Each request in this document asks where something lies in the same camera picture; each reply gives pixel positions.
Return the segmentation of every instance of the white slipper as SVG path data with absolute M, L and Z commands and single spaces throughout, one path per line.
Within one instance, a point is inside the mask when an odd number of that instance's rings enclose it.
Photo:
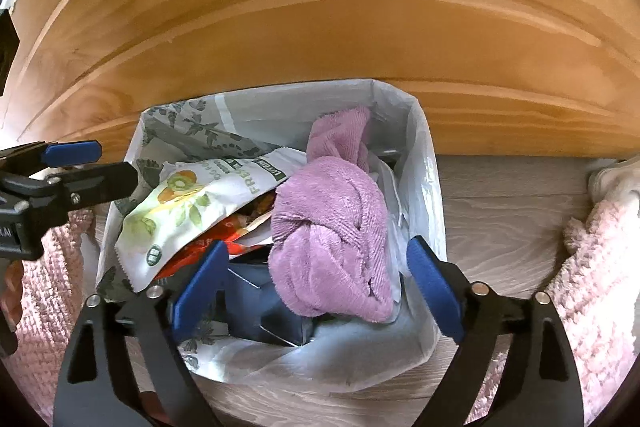
M 640 180 L 640 155 L 605 167 L 589 176 L 589 194 L 593 203 L 602 201 L 610 190 L 621 185 L 624 178 Z

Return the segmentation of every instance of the gray laminate floor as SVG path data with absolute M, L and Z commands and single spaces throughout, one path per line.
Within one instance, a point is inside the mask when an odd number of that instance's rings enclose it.
M 562 227 L 572 216 L 589 214 L 588 172 L 601 165 L 577 158 L 439 157 L 449 260 L 470 280 L 484 280 L 498 293 L 529 296 L 565 259 Z M 453 342 L 443 339 L 424 365 L 348 395 L 196 379 L 210 403 L 225 413 L 226 425 L 410 426 L 454 350 Z

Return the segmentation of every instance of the silver rivet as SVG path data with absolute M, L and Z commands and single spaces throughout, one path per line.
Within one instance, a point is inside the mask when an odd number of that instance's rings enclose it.
M 162 288 L 162 286 L 155 285 L 151 286 L 151 288 L 146 291 L 146 296 L 150 299 L 157 299 L 162 295 L 162 293 L 164 293 L 164 288 Z
M 100 296 L 97 293 L 94 293 L 86 300 L 86 305 L 89 308 L 95 308 L 98 304 L 100 304 Z
M 551 297 L 544 292 L 538 292 L 536 293 L 536 301 L 540 304 L 549 304 L 549 302 L 551 302 Z
M 29 201 L 18 201 L 14 204 L 14 210 L 16 212 L 24 212 L 27 208 L 29 208 Z
M 471 285 L 471 291 L 480 296 L 489 295 L 489 286 L 487 286 L 483 282 L 474 282 Z

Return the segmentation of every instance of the blue pad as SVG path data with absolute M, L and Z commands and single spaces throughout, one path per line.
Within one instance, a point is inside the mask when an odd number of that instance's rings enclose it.
M 42 153 L 40 161 L 51 168 L 68 167 L 97 162 L 100 156 L 102 146 L 96 140 L 53 143 Z
M 172 331 L 176 344 L 190 339 L 212 302 L 223 288 L 229 253 L 223 241 L 214 241 L 196 273 L 174 303 Z
M 440 331 L 459 344 L 465 336 L 462 307 L 438 269 L 440 261 L 433 251 L 423 248 L 417 237 L 406 247 L 406 261 Z

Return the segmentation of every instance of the purple towel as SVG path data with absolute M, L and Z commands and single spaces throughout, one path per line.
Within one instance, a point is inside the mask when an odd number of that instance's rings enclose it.
M 386 206 L 366 171 L 369 109 L 324 116 L 308 164 L 277 188 L 269 270 L 298 315 L 346 314 L 383 322 L 393 311 L 386 272 Z

